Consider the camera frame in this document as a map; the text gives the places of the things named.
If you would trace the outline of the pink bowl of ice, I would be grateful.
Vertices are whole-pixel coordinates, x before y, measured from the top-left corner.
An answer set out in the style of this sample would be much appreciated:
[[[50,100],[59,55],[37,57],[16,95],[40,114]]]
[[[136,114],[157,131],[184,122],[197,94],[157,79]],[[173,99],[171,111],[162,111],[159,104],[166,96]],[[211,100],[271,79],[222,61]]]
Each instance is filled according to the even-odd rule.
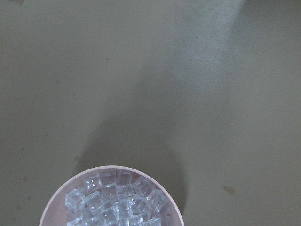
[[[184,221],[180,210],[175,203],[172,196],[169,192],[155,179],[150,177],[149,175],[125,166],[118,165],[107,165],[107,166],[99,166],[94,167],[88,170],[85,170],[72,178],[66,181],[51,197],[49,202],[47,203],[43,214],[40,219],[41,226],[65,226],[67,224],[67,208],[65,206],[65,195],[70,192],[72,189],[76,188],[87,176],[91,176],[94,173],[103,173],[103,172],[111,172],[118,170],[127,170],[133,172],[135,176],[143,176],[150,180],[152,183],[156,185],[157,188],[163,191],[165,196],[168,199],[168,204],[171,210],[171,217],[173,219],[174,226],[184,226]]]

